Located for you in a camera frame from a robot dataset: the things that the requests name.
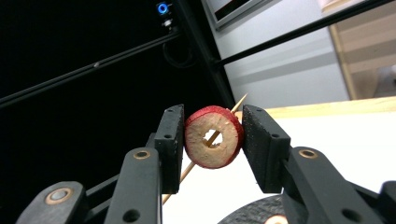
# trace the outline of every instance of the wooden skewer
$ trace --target wooden skewer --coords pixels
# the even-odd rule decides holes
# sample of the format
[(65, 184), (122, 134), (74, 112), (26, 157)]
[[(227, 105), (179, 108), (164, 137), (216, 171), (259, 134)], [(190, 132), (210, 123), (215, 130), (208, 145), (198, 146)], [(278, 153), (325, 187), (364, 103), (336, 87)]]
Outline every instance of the wooden skewer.
[[(239, 106), (242, 104), (242, 102), (245, 100), (245, 98), (247, 98), (248, 94), (245, 94), (238, 103), (236, 103), (236, 105), (233, 107), (233, 109), (231, 110), (231, 113), (235, 113), (236, 110), (239, 108)], [(206, 142), (206, 146), (210, 147), (213, 142), (215, 141), (215, 139), (219, 136), (220, 132), (219, 131), (215, 131), (212, 136), (209, 138), (209, 140), (207, 140)], [(190, 162), (189, 166), (187, 166), (187, 168), (183, 171), (183, 174), (181, 174), (180, 176), (180, 183), (183, 182), (184, 178), (186, 178), (186, 176), (189, 174), (189, 172), (192, 170), (192, 168), (194, 168), (195, 163), (192, 161)], [(165, 194), (163, 195), (163, 205), (166, 203), (166, 201), (168, 201), (168, 199), (171, 197), (172, 194)]]

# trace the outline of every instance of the white wall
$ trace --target white wall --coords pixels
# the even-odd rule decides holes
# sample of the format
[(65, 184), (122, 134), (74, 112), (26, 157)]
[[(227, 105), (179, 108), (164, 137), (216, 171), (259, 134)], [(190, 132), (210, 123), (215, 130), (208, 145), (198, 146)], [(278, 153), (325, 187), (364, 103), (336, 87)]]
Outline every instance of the white wall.
[[(273, 0), (220, 31), (208, 20), (224, 59), (320, 18), (317, 0)], [(225, 69), (235, 101), (248, 94), (245, 104), (270, 108), (349, 99), (327, 28)]]

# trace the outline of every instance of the blue light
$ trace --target blue light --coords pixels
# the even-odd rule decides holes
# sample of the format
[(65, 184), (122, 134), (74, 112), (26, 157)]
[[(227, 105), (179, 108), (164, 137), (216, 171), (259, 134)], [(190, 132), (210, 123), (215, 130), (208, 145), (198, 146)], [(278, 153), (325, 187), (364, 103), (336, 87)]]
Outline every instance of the blue light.
[(157, 9), (160, 14), (165, 14), (166, 12), (168, 12), (168, 6), (165, 3), (159, 4)]

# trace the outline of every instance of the apple slice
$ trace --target apple slice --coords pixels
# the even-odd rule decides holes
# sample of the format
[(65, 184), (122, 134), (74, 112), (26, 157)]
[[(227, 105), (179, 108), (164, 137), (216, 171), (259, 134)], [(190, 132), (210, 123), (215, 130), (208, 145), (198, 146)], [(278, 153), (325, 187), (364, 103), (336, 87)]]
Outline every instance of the apple slice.
[[(237, 116), (229, 109), (217, 105), (204, 107), (189, 116), (185, 127), (186, 153), (191, 161), (201, 167), (224, 167), (235, 159), (241, 149), (244, 130)], [(221, 143), (207, 145), (205, 135), (210, 130), (221, 133)]]

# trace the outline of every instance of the dark background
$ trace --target dark background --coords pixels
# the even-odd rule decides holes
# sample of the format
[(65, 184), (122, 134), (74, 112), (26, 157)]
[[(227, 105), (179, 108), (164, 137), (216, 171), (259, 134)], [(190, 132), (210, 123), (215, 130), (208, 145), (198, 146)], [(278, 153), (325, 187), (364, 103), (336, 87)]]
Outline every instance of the dark background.
[[(167, 35), (156, 3), (2, 1), (0, 98)], [(191, 7), (218, 55), (200, 1)], [(183, 60), (189, 43), (182, 35), (167, 44)], [(77, 181), (89, 189), (116, 175), (124, 155), (156, 132), (166, 108), (183, 104), (187, 117), (225, 106), (209, 74), (200, 61), (172, 66), (158, 46), (1, 108), (0, 223), (14, 223), (52, 184)]]

